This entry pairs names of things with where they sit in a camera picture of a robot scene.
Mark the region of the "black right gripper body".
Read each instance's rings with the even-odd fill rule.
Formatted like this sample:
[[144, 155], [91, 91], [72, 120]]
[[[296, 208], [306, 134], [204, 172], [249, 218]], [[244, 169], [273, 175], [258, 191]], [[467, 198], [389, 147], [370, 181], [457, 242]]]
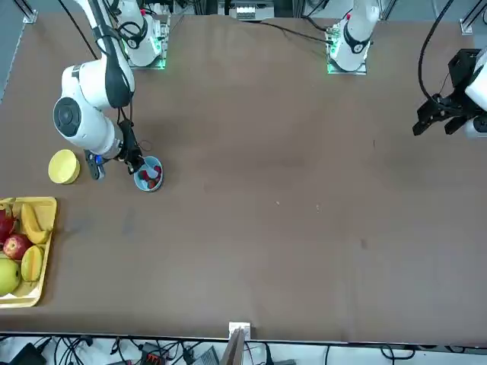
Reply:
[[123, 142], [116, 158], [126, 162], [128, 159], [133, 158], [134, 153], [139, 151], [142, 153], [142, 150], [138, 145], [135, 133], [132, 129], [133, 123], [130, 120], [123, 120], [118, 126], [123, 133]]

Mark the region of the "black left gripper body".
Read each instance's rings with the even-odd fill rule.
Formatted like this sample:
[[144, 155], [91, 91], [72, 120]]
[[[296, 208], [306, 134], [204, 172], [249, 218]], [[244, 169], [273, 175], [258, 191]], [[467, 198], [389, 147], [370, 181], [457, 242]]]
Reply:
[[481, 49], [460, 49], [448, 62], [448, 71], [453, 91], [442, 97], [441, 101], [458, 101], [465, 96], [465, 89], [470, 84]]

